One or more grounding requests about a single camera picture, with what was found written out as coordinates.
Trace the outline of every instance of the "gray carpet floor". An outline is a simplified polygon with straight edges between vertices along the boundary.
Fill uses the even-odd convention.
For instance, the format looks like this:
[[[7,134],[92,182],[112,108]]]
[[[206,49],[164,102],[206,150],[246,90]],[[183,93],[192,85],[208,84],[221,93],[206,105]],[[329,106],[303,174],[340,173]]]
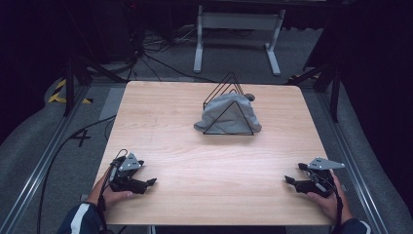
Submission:
[[[283,84],[291,75],[303,73],[303,65],[320,33],[320,30],[295,29],[281,32],[276,46],[277,59],[282,71],[279,77],[272,74],[263,49],[264,43],[271,37],[270,33],[253,31],[242,32],[240,35],[239,32],[226,30],[211,31],[206,34],[203,67],[200,74],[192,72],[196,38],[190,36],[185,38],[186,43],[171,47],[164,52],[147,52],[149,56],[170,65],[180,73],[151,58],[143,57],[142,60],[146,63],[139,60],[131,71],[131,75],[128,71],[118,75],[125,79],[129,76],[131,80],[205,82],[197,77],[219,81],[228,72],[233,71],[241,83]],[[108,68],[117,66],[122,65],[106,65]],[[331,127],[327,124],[330,116],[323,112],[322,103],[319,101],[320,96],[329,97],[329,91],[325,94],[316,94],[309,88],[313,82],[309,80],[300,84],[303,96],[328,157],[331,160],[342,162],[343,150]],[[55,87],[56,84],[53,84],[49,88],[45,94],[45,101]],[[92,98],[94,102],[80,104],[75,109],[73,118],[70,119],[62,138],[69,137],[90,123],[116,114],[124,88],[125,85],[113,83],[106,77],[94,77],[85,96],[85,98]],[[64,103],[47,103],[44,109],[23,122],[0,146],[0,162],[3,165],[3,170],[0,171],[2,191],[0,220],[2,222],[7,218],[26,181],[54,136],[62,120],[63,111]],[[412,218],[370,148],[348,100],[345,87],[341,87],[338,118],[337,126],[341,129],[355,157],[357,167],[384,220],[387,233],[411,233]],[[58,152],[46,187],[41,233],[56,233],[66,212],[79,203],[80,195],[90,192],[112,124],[113,121],[105,121],[87,128],[87,136],[91,138],[85,139],[81,146],[79,139],[71,139]],[[366,215],[368,208],[361,202],[348,171],[338,171],[337,174],[348,187],[347,195],[354,215],[368,222]],[[24,209],[22,216],[17,220],[17,225],[13,228],[14,233],[36,233],[40,190],[41,186],[28,201],[27,208]],[[121,227],[112,226],[112,228],[117,231]],[[143,226],[132,226],[123,233],[146,233],[146,229]],[[326,234],[328,227],[290,226],[287,227],[287,233]]]

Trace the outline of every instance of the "crumpled fabric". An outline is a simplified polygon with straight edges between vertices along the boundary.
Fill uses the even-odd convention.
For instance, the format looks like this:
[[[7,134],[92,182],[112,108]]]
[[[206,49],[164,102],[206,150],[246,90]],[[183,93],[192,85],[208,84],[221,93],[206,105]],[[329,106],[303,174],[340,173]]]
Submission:
[[[195,123],[194,128],[210,135],[245,135],[250,134],[251,130],[253,133],[260,132],[262,126],[255,116],[249,99],[230,93],[211,100],[204,109],[202,121]]]

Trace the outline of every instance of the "person's arm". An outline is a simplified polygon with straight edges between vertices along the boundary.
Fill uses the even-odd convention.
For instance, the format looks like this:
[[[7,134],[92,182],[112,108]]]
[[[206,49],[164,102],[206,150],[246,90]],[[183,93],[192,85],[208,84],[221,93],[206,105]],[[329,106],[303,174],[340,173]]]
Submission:
[[[359,221],[357,218],[354,218],[349,207],[349,202],[346,195],[344,194],[343,189],[341,188],[341,183],[338,177],[331,173],[334,178],[334,183],[337,187],[337,192],[343,201],[343,211],[341,217],[341,228],[340,234],[369,234],[371,233],[370,226],[362,221]],[[334,193],[332,193],[327,198],[321,197],[317,193],[308,192],[307,196],[317,203],[324,213],[334,222],[337,218],[337,198]]]
[[[94,186],[86,202],[74,207],[67,213],[57,232],[58,234],[89,234],[99,232],[103,222],[98,214],[97,201],[107,173],[108,172],[106,172]],[[132,194],[130,191],[113,192],[110,186],[108,186],[103,192],[106,209],[110,208],[116,202],[130,198]]]

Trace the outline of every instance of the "sleeve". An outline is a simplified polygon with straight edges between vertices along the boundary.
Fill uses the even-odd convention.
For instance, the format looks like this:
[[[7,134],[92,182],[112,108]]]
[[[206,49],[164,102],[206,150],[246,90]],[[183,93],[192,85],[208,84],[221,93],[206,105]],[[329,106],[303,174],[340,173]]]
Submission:
[[[340,234],[372,234],[372,232],[367,223],[351,218],[343,223]]]
[[[97,207],[92,203],[82,203],[67,213],[57,234],[98,233],[101,225]]]

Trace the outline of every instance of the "light wood surface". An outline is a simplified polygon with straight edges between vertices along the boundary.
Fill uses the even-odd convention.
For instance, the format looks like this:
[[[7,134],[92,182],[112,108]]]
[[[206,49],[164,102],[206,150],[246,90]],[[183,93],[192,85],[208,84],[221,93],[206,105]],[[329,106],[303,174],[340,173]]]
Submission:
[[[206,136],[193,128],[216,87],[205,83],[129,82],[96,178],[121,149],[158,180],[106,212],[110,224],[326,225],[319,207],[286,184],[306,179],[298,163],[326,158],[301,91],[241,85],[262,131]]]

